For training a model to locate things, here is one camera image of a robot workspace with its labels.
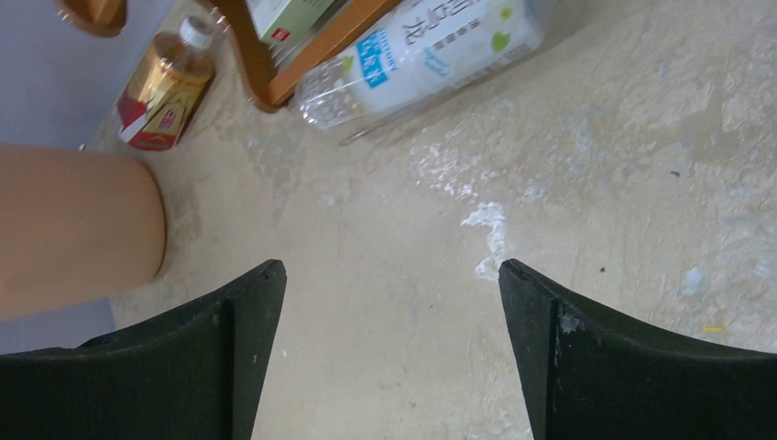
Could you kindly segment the white blue label bottle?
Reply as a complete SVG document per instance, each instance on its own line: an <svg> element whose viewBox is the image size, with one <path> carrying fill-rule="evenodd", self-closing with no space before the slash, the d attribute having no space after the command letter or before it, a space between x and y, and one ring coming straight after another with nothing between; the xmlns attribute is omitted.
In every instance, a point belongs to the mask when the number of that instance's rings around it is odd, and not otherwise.
<svg viewBox="0 0 777 440"><path fill-rule="evenodd" d="M521 59L542 44L554 1L403 1L294 95L322 132L360 135Z"/></svg>

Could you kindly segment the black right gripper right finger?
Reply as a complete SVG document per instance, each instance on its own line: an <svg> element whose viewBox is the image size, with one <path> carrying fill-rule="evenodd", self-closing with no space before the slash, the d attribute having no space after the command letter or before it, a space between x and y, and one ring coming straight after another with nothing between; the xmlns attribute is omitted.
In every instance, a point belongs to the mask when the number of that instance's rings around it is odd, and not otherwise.
<svg viewBox="0 0 777 440"><path fill-rule="evenodd" d="M536 439L773 439L776 357L679 335L516 260L498 272Z"/></svg>

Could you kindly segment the red gold tea bottle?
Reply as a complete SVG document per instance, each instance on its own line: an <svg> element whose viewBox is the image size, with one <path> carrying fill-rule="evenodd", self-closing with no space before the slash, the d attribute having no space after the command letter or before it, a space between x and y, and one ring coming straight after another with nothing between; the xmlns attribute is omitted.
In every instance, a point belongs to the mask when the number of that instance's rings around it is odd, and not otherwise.
<svg viewBox="0 0 777 440"><path fill-rule="evenodd" d="M187 16L179 29L159 32L131 75L115 111L118 136L140 150L174 147L215 76L212 27Z"/></svg>

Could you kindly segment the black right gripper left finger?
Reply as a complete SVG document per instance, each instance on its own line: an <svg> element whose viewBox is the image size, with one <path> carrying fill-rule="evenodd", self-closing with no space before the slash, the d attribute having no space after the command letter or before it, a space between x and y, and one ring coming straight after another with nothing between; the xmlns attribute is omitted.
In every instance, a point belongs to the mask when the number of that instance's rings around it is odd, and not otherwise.
<svg viewBox="0 0 777 440"><path fill-rule="evenodd" d="M225 286L75 348L1 358L4 439L248 439L287 274Z"/></svg>

